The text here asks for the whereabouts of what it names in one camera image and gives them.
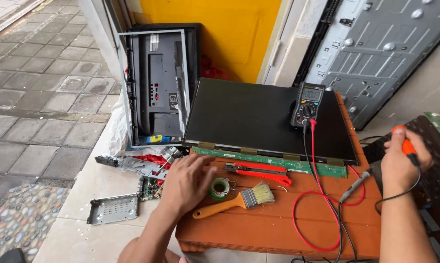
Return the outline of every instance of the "red utility knife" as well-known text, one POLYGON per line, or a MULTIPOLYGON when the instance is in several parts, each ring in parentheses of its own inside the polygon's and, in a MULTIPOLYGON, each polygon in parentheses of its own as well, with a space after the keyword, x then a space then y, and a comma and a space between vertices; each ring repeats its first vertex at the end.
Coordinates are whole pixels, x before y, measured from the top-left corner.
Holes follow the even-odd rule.
POLYGON ((287 169, 284 167, 271 166, 256 163, 226 163, 224 170, 236 172, 245 176, 256 176, 264 179, 279 182, 284 186, 292 185, 292 180, 287 176, 287 169))

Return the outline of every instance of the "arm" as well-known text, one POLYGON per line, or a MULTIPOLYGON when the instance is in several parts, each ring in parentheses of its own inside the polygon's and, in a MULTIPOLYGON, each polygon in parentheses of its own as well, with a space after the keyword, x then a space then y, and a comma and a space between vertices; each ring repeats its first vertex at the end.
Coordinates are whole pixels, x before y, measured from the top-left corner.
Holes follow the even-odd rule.
MULTIPOLYGON (((419 135, 404 129, 394 131, 381 162, 383 198, 403 193, 418 178, 417 169, 402 152, 405 138, 414 146, 422 170, 432 165, 419 135)), ((438 262, 411 193, 382 202, 380 262, 438 262)))
POLYGON ((140 237, 126 245, 118 263, 161 263, 170 236, 180 218, 206 195, 216 167, 204 174, 202 168, 215 160, 212 156, 190 155, 177 159, 163 186, 163 194, 140 237))

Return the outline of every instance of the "digital multimeter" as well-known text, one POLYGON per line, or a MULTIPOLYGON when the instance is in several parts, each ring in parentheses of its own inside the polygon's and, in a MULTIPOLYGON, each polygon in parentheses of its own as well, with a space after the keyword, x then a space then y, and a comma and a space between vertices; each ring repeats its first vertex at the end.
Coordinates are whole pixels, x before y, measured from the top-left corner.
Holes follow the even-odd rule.
POLYGON ((317 118, 317 109, 325 88, 325 85, 311 84, 304 81, 299 84, 298 98, 290 121, 292 126, 303 127, 309 119, 317 118))

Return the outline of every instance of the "wooden table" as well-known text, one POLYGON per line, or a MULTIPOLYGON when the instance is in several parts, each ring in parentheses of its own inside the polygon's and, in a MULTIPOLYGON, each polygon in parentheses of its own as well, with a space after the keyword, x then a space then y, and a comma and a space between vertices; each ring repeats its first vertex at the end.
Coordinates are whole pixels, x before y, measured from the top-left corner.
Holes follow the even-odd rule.
MULTIPOLYGON (((361 175, 369 168, 363 155, 363 149, 353 129, 352 122, 339 94, 337 94, 340 108, 349 129, 353 146, 360 163, 354 169, 361 175)), ((217 166, 218 177, 238 180, 235 192, 227 200, 233 199, 241 190, 254 187, 261 182, 261 178, 240 176, 233 172, 222 170, 226 162, 235 162, 233 159, 217 158, 212 165, 217 166)), ((187 213, 176 227, 176 238, 183 252, 201 252, 209 248, 227 248, 242 251, 295 254, 303 255, 306 260, 321 260, 322 257, 335 259, 338 248, 330 252, 320 252, 310 248, 298 236, 292 218, 292 207, 296 197, 305 191, 319 191, 311 175, 288 172, 292 179, 292 186, 288 192, 279 183, 266 180, 275 196, 272 204, 259 205, 252 209, 235 207, 204 219, 193 219, 187 213)), ((348 179, 329 176, 320 176, 322 187, 326 194, 339 200, 340 196, 356 180, 351 170, 348 179)), ((342 219, 352 238, 358 259, 379 258, 381 238, 381 217, 374 210, 374 203, 381 199, 381 194, 371 176, 364 182, 366 195, 363 202, 354 207, 342 207, 342 219)), ((358 188, 346 200, 346 203, 357 201, 362 194, 358 188)), ((209 195, 198 207, 217 203, 209 195)), ((306 195, 298 203, 294 219, 298 227, 309 242, 317 247, 329 248, 338 239, 338 229, 335 219, 324 198, 318 195, 306 195)), ((343 251, 341 259, 353 259, 353 252, 343 235, 343 251)))

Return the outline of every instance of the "red wire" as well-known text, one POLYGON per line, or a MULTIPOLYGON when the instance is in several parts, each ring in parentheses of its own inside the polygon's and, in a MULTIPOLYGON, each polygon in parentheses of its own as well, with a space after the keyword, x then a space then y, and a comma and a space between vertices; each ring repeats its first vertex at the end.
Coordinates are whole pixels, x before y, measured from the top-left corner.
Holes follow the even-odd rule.
MULTIPOLYGON (((319 186, 319 190, 320 190, 321 192, 319 193, 319 192, 316 192, 316 191, 308 191, 308 192, 304 192, 304 193, 300 194, 300 195, 296 198, 295 203, 293 204, 292 218, 293 218, 293 225, 295 226, 296 232, 298 233, 298 235, 301 237, 301 239, 302 239, 302 240, 303 240, 303 241, 304 241, 309 247, 311 247, 312 249, 315 249, 315 250, 321 251, 321 252, 329 252, 329 251, 332 251, 332 250, 336 249, 337 246, 339 246, 339 244, 340 244, 340 242, 341 242, 341 240, 340 240, 340 236, 339 236, 339 239, 338 239, 337 243, 335 243, 334 246, 332 246, 332 247, 330 247, 330 248, 318 248, 318 247, 314 246, 313 244, 311 244, 310 242, 308 242, 308 241, 305 239, 305 237, 304 237, 304 236, 301 234, 301 232, 299 231, 299 229, 298 229, 298 225, 297 225, 296 220, 295 220, 296 205, 297 205, 299 199, 300 199, 302 196, 306 195, 306 194, 320 195, 320 196, 322 196, 322 197, 324 197, 324 198, 327 198, 328 200, 331 200, 331 201, 333 201, 333 202, 336 202, 336 203, 339 202, 338 200, 333 199, 332 197, 329 197, 329 196, 325 195, 325 194, 324 194, 324 190, 322 189, 322 186, 321 186, 321 182, 319 182, 319 177, 318 177, 317 169, 316 169, 316 162, 315 162, 315 159, 314 159, 314 129, 315 129, 315 125, 316 125, 316 121, 312 120, 312 122, 311 122, 312 158, 313 158, 313 168, 314 168, 314 173, 315 173, 315 175, 316 175, 317 185, 319 186)), ((356 176, 357 176, 358 178, 360 178, 360 176, 358 175, 358 173, 357 173, 357 172, 356 172, 356 171, 355 171, 350 165, 348 165, 347 167, 350 168, 350 169, 356 174, 356 176)), ((361 187, 362 187, 362 189, 363 189, 363 190, 362 190, 362 194, 361 194, 361 198, 360 198, 357 202, 352 203, 352 204, 342 204, 342 205, 343 205, 343 206, 356 206, 356 205, 359 205, 359 204, 363 201, 363 199, 364 199, 364 185, 361 184, 361 187)), ((332 214, 334 215, 335 221, 336 221, 336 223, 337 223, 337 227, 340 228, 340 225, 339 225, 339 223, 338 223, 338 219, 337 219, 337 215, 334 213, 334 210, 332 209, 331 204, 330 204, 330 203, 327 203, 327 205, 329 206, 329 209, 332 211, 332 214)))

